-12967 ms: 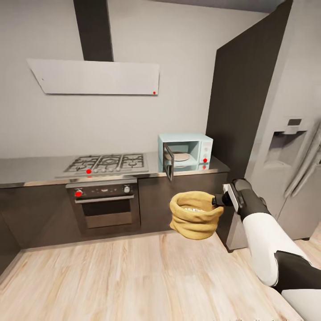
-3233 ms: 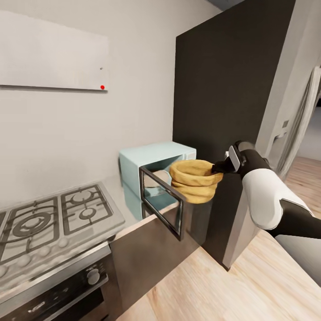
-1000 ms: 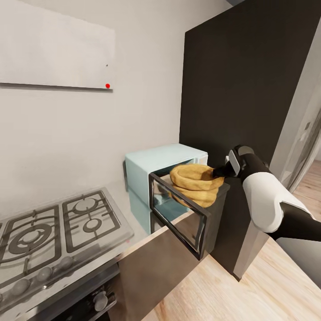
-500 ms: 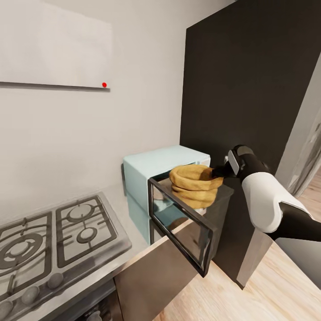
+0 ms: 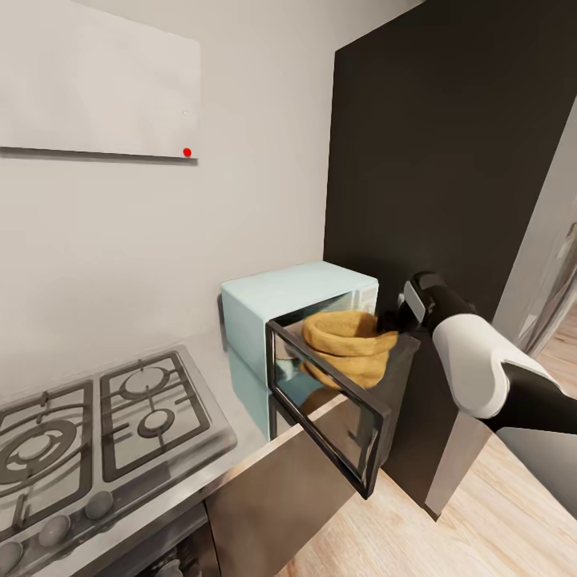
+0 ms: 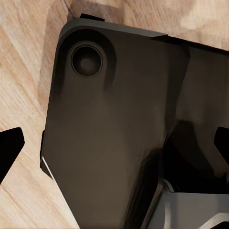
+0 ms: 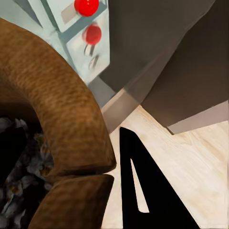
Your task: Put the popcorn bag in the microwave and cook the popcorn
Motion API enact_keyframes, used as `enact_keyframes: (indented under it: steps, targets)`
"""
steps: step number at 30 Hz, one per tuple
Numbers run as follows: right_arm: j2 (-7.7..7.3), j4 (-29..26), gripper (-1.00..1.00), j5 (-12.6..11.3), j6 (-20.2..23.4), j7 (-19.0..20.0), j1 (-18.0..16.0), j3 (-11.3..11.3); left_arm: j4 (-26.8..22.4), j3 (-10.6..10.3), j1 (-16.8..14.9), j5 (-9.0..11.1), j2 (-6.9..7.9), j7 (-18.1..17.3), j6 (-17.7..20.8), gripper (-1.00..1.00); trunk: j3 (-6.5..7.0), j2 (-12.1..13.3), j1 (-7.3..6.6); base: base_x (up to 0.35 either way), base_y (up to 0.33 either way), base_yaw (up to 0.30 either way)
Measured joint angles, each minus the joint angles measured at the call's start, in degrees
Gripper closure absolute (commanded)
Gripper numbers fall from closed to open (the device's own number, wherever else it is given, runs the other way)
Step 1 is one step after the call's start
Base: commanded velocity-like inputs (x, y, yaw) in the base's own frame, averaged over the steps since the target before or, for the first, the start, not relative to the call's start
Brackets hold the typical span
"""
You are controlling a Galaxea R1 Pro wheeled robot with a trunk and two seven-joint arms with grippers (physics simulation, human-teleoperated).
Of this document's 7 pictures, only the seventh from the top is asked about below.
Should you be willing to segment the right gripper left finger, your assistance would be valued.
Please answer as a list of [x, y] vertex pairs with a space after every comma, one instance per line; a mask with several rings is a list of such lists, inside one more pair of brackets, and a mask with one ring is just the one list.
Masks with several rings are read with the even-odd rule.
[[27, 134], [22, 127], [0, 132], [0, 189], [21, 157], [27, 145]]

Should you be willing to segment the popcorn bag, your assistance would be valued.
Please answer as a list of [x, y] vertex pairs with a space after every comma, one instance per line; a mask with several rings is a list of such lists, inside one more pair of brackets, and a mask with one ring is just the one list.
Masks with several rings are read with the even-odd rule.
[[[22, 165], [19, 209], [30, 212], [26, 229], [101, 229], [117, 166], [100, 107], [72, 66], [45, 40], [0, 18], [0, 118], [42, 133], [54, 161], [43, 179]], [[46, 183], [52, 185], [46, 193]], [[4, 206], [9, 199], [4, 200]]]

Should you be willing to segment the microwave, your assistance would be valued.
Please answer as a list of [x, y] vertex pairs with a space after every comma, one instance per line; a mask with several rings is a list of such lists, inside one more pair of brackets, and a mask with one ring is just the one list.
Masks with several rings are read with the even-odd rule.
[[98, 0], [0, 0], [0, 18], [14, 23], [46, 42], [83, 17], [93, 16]]

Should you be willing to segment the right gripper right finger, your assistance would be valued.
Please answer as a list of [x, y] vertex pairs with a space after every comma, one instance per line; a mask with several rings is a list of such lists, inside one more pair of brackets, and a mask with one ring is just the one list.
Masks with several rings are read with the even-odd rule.
[[[120, 127], [123, 229], [200, 229], [138, 135]], [[149, 213], [138, 210], [133, 161]]]

